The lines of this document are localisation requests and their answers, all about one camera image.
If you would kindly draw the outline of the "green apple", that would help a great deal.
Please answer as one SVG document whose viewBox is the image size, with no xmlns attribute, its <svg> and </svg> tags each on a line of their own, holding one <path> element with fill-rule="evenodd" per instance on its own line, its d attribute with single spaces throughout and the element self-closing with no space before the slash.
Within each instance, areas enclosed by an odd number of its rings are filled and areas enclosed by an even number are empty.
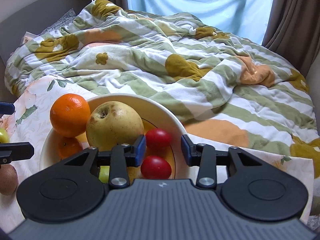
<svg viewBox="0 0 320 240">
<path fill-rule="evenodd" d="M 0 143 L 6 144 L 10 142 L 10 137 L 7 133 L 7 131 L 3 128 L 0 128 Z"/>
<path fill-rule="evenodd" d="M 110 167 L 109 166 L 100 166 L 100 171 L 99 171 L 99 180 L 107 184 L 109 181 L 109 174 L 110 174 Z"/>
</svg>

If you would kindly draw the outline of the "brown kiwi fruit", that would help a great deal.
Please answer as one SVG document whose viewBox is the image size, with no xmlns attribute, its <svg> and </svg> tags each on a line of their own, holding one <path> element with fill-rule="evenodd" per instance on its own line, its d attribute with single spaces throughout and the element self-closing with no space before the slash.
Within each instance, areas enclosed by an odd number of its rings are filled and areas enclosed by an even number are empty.
<svg viewBox="0 0 320 240">
<path fill-rule="evenodd" d="M 0 192 L 2 195 L 9 196 L 13 194 L 18 185 L 18 176 L 16 169 L 10 165 L 1 165 L 0 169 Z"/>
</svg>

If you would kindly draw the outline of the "red cherry tomato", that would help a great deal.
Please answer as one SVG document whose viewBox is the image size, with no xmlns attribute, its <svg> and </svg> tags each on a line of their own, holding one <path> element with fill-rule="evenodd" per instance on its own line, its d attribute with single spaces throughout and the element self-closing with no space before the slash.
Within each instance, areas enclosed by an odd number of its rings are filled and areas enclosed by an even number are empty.
<svg viewBox="0 0 320 240">
<path fill-rule="evenodd" d="M 146 179 L 168 179 L 171 176 L 172 169 L 164 158 L 150 155 L 143 160 L 140 172 Z"/>
<path fill-rule="evenodd" d="M 160 128 L 153 128 L 149 130 L 145 137 L 147 147 L 153 151 L 167 149 L 171 144 L 171 135 Z"/>
</svg>

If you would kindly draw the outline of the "large yellow pear apple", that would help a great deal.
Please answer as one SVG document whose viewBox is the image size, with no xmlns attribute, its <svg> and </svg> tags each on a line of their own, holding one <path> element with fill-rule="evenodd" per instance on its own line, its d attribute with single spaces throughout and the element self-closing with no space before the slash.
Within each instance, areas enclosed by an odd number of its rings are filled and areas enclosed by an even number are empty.
<svg viewBox="0 0 320 240">
<path fill-rule="evenodd" d="M 89 146 L 101 151 L 111 150 L 116 145 L 131 145 L 143 134 L 140 115 L 131 106 L 119 101 L 100 104 L 86 124 Z"/>
</svg>

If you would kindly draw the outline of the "small mandarin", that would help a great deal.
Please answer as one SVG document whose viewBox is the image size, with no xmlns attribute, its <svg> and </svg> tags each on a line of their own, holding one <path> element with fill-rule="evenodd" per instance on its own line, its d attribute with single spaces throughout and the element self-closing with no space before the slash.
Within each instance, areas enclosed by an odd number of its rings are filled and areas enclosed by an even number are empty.
<svg viewBox="0 0 320 240">
<path fill-rule="evenodd" d="M 60 160 L 66 159 L 83 150 L 82 144 L 76 138 L 62 137 L 58 143 L 57 153 Z"/>
</svg>

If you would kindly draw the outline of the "large orange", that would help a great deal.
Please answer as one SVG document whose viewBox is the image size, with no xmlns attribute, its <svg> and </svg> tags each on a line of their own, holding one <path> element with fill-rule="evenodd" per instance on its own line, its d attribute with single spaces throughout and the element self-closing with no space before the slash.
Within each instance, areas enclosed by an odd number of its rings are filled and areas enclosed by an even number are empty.
<svg viewBox="0 0 320 240">
<path fill-rule="evenodd" d="M 50 109 L 53 129 L 63 137 L 77 137 L 85 132 L 91 115 L 88 102 L 78 94 L 60 96 Z"/>
</svg>

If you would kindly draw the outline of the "floral striped duvet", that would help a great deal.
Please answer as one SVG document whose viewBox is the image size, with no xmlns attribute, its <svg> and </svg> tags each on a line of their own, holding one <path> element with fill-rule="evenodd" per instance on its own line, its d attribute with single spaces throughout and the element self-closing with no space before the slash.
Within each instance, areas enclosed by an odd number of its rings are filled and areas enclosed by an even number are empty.
<svg viewBox="0 0 320 240">
<path fill-rule="evenodd" d="M 7 61 L 21 95 L 46 75 L 97 95 L 136 94 L 167 107 L 198 137 L 313 161 L 319 135 L 306 80 L 283 57 L 189 13 L 159 16 L 94 0 L 69 25 Z"/>
</svg>

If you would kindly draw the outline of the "small white box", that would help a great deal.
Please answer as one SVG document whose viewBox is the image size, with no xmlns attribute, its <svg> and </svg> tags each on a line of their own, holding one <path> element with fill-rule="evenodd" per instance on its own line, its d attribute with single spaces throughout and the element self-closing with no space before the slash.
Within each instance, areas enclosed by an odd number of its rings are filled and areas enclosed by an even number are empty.
<svg viewBox="0 0 320 240">
<path fill-rule="evenodd" d="M 37 37 L 38 37 L 38 35 L 26 31 L 21 38 L 20 45 L 23 45 L 23 44 L 25 44 L 25 43 L 27 43 Z"/>
</svg>

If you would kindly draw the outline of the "grey bed headboard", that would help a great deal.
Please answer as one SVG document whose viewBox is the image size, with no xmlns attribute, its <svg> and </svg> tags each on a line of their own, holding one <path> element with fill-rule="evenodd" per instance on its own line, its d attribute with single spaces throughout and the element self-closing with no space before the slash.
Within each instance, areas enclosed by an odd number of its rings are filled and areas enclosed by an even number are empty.
<svg viewBox="0 0 320 240">
<path fill-rule="evenodd" d="M 39 34 L 68 10 L 79 13 L 91 0 L 37 0 L 1 22 L 1 59 L 7 62 L 25 32 Z"/>
</svg>

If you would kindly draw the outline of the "patterned grey pillow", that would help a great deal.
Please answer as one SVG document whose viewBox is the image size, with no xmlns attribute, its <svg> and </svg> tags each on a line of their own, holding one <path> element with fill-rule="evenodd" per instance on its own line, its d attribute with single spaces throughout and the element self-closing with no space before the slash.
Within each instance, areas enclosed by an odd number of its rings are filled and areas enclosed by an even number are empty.
<svg viewBox="0 0 320 240">
<path fill-rule="evenodd" d="M 69 9 L 64 15 L 62 15 L 56 22 L 54 22 L 52 25 L 46 27 L 43 31 L 39 33 L 40 35 L 43 35 L 47 32 L 53 31 L 55 29 L 59 29 L 65 25 L 69 25 L 73 22 L 74 18 L 76 17 L 76 13 L 74 9 Z"/>
</svg>

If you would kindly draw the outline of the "light blue window cloth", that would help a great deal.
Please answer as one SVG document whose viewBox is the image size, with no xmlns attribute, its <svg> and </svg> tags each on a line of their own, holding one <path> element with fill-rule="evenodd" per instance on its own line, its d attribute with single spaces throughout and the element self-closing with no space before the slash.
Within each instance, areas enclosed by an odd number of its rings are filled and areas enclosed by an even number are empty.
<svg viewBox="0 0 320 240">
<path fill-rule="evenodd" d="M 157 15 L 188 12 L 204 24 L 261 44 L 273 0 L 128 0 L 129 9 Z"/>
</svg>

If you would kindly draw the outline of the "brown curtain right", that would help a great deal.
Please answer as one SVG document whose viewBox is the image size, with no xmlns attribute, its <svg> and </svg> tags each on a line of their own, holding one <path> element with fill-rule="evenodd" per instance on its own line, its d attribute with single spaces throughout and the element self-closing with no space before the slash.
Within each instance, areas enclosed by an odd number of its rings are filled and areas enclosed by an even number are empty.
<svg viewBox="0 0 320 240">
<path fill-rule="evenodd" d="M 319 52 L 319 0 L 273 0 L 263 46 L 307 76 Z"/>
</svg>

